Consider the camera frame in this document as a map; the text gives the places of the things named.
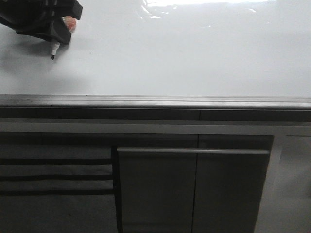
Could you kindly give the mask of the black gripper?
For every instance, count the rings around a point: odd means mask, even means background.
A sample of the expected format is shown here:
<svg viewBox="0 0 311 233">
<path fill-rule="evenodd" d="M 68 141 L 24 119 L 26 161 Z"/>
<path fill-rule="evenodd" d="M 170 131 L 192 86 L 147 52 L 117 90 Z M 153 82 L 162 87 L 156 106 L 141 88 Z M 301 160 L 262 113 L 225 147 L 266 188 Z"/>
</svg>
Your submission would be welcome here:
<svg viewBox="0 0 311 233">
<path fill-rule="evenodd" d="M 77 0 L 2 0 L 0 23 L 11 29 L 23 29 L 51 21 L 26 31 L 16 30 L 16 33 L 69 44 L 71 32 L 62 19 L 56 19 L 63 10 L 64 16 L 80 20 L 83 7 Z"/>
</svg>

